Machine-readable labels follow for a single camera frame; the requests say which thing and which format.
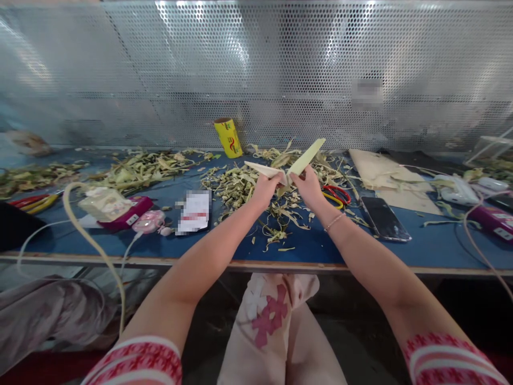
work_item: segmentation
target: table edge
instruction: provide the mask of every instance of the table edge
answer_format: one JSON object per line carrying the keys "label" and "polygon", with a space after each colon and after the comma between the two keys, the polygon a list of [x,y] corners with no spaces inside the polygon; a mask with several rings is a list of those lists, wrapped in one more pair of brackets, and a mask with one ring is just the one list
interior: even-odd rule
{"label": "table edge", "polygon": [[[123,257],[110,257],[114,265],[121,265]],[[6,251],[0,253],[0,261],[15,263],[18,260],[17,251]],[[130,257],[125,264],[126,268],[138,267],[167,267],[172,266],[178,258],[156,258],[156,257]],[[23,257],[24,263],[42,264],[82,264],[104,266],[105,262],[99,255],[70,254],[70,253],[40,253],[26,252]],[[447,267],[421,267],[410,266],[415,274],[443,274],[443,275],[474,275],[493,276],[494,273],[486,269],[471,268],[447,268]],[[295,263],[277,261],[241,261],[232,260],[228,265],[231,271],[241,272],[287,272],[287,273],[343,273],[349,272],[345,264],[323,264],[323,263]],[[513,276],[513,269],[498,269],[503,276]]]}

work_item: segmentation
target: red striped sleeve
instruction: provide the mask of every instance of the red striped sleeve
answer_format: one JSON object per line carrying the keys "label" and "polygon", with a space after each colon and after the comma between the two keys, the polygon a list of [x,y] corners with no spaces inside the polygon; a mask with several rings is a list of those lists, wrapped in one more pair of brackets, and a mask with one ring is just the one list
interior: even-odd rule
{"label": "red striped sleeve", "polygon": [[182,364],[176,346],[155,336],[132,338],[115,346],[97,363],[82,385],[182,383]]}
{"label": "red striped sleeve", "polygon": [[403,353],[415,385],[509,384],[481,351],[450,335],[417,335]]}

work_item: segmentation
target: pink floral pants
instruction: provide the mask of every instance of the pink floral pants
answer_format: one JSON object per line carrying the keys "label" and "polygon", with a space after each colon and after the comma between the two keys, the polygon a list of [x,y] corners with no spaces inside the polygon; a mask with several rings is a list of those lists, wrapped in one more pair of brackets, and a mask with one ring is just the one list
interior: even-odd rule
{"label": "pink floral pants", "polygon": [[228,341],[218,384],[346,384],[305,303],[315,275],[253,274]]}

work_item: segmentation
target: pink device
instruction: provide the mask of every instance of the pink device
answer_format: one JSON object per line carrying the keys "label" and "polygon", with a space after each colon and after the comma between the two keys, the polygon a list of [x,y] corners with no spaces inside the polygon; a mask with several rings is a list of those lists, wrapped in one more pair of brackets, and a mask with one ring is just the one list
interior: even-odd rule
{"label": "pink device", "polygon": [[164,211],[150,210],[141,215],[132,226],[132,230],[143,234],[154,233],[164,224],[165,219]]}
{"label": "pink device", "polygon": [[496,207],[480,206],[469,214],[469,218],[503,241],[513,244],[513,215]]}
{"label": "pink device", "polygon": [[151,199],[145,196],[135,196],[129,198],[132,201],[132,207],[125,214],[112,222],[98,222],[102,227],[117,232],[132,227],[137,219],[139,219],[146,211],[153,207]]}

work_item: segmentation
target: perforated metal sheet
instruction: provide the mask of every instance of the perforated metal sheet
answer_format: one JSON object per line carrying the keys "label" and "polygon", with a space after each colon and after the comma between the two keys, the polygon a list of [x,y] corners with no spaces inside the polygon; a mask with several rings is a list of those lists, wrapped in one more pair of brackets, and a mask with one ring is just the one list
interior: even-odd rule
{"label": "perforated metal sheet", "polygon": [[[2,108],[53,144],[220,149],[212,122],[229,116],[263,147],[326,137],[337,150],[447,151],[513,124],[513,2],[109,2],[0,16]],[[368,109],[361,79],[383,86]]]}

